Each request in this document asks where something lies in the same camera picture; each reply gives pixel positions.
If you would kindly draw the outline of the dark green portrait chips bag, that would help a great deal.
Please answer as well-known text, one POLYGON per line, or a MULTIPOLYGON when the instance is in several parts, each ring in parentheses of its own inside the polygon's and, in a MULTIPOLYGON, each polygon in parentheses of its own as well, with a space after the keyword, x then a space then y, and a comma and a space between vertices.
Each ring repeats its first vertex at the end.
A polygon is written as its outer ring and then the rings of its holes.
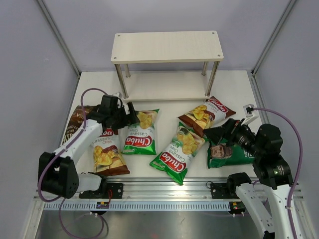
POLYGON ((209 141, 207 150, 207 167, 220 168, 223 166, 236 166, 252 164, 254 157, 237 145, 227 146, 227 140, 219 144, 209 141))

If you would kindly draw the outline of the green Chuba bag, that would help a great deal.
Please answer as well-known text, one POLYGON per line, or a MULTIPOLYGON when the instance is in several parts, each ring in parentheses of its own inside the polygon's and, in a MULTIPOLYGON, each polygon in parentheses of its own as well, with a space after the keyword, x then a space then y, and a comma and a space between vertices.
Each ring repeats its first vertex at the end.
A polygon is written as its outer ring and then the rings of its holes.
POLYGON ((128 127, 122 153, 156 155, 155 122, 159 109, 136 111, 139 122, 128 127))
POLYGON ((206 138, 179 122, 176 134, 150 162, 150 167, 165 172, 175 183, 183 185, 188 168, 206 142, 206 138))

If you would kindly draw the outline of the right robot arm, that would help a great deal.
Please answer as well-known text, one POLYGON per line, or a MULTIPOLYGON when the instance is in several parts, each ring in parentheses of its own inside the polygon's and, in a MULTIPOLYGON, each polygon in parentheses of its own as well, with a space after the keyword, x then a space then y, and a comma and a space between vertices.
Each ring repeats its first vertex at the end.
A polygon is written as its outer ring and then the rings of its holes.
POLYGON ((280 155, 283 140, 278 127, 263 124, 253 133, 243 120, 229 119, 220 127, 205 129, 213 143, 225 139, 251 154, 253 168, 267 196, 267 210, 246 173, 229 175, 227 194, 238 197, 251 216, 261 239, 302 239, 303 232, 294 211, 293 179, 288 163, 280 155))

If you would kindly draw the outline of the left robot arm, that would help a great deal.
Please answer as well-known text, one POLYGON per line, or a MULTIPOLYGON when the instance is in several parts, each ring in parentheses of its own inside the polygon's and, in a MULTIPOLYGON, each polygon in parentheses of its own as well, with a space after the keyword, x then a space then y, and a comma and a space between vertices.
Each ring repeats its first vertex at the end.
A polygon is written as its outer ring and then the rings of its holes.
POLYGON ((103 95, 101 103, 84 115, 79 129, 54 152, 44 152, 38 165, 38 195, 47 202, 42 192, 55 195, 56 199, 70 199, 76 193, 90 191, 96 198, 103 198, 108 186, 102 176, 95 173, 79 174, 76 163, 93 141, 107 129, 118 130, 138 123, 132 102, 124 103, 119 97, 103 95))

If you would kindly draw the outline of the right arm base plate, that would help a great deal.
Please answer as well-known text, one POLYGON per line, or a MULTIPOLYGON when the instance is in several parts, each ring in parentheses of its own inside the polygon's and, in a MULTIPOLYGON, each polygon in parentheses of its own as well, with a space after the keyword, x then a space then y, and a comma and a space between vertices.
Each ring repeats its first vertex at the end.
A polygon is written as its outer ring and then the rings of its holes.
POLYGON ((232 193, 226 183, 210 183, 210 192, 212 199, 239 199, 235 193, 232 193))

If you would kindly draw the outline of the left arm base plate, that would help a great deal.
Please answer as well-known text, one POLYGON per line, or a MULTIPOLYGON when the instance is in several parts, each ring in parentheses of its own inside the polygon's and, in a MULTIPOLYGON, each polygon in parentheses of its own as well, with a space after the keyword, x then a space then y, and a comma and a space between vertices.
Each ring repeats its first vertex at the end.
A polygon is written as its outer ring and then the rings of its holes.
POLYGON ((122 199, 123 183, 106 183, 96 191, 84 191, 79 194, 80 199, 122 199))

